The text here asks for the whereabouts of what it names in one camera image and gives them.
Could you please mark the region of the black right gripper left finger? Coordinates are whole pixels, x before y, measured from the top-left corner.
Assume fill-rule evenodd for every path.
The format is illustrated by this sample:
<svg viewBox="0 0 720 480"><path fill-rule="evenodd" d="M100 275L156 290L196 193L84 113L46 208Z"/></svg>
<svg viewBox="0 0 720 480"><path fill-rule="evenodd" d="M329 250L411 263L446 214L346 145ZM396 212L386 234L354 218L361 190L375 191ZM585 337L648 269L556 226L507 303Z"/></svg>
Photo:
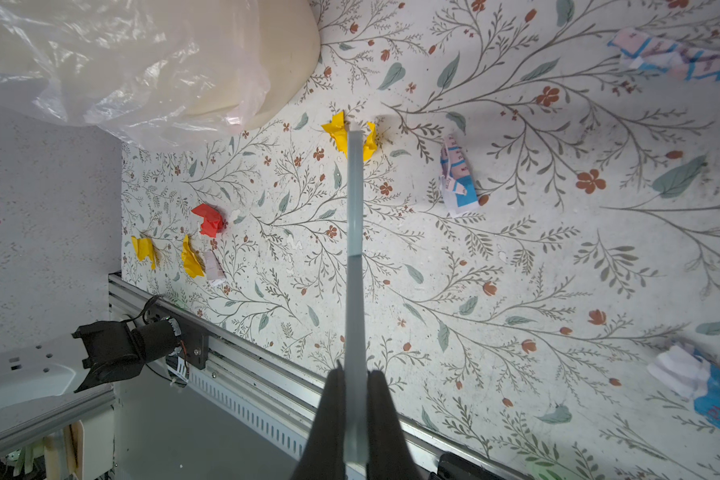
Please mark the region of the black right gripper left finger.
<svg viewBox="0 0 720 480"><path fill-rule="evenodd" d="M345 478L346 381L340 363L327 376L301 459L292 480Z"/></svg>

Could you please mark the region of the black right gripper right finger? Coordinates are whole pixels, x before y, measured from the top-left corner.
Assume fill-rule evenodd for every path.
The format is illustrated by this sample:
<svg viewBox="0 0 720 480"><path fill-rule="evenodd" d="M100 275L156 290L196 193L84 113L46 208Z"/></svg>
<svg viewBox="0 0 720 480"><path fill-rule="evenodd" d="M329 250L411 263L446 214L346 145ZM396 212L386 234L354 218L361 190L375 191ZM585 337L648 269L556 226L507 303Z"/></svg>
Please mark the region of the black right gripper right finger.
<svg viewBox="0 0 720 480"><path fill-rule="evenodd" d="M367 381L368 479L419 480L422 478L404 437L397 410L382 371Z"/></svg>

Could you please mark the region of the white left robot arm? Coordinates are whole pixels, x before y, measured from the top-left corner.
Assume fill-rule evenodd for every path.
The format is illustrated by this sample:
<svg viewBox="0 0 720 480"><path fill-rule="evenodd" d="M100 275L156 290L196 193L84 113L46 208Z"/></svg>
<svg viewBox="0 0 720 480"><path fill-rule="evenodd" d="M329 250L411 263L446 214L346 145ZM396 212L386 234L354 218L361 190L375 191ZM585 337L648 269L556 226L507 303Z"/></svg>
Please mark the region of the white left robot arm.
<svg viewBox="0 0 720 480"><path fill-rule="evenodd" d="M173 319L130 327L97 321L52 340L0 353L0 409L129 380L181 346Z"/></svg>

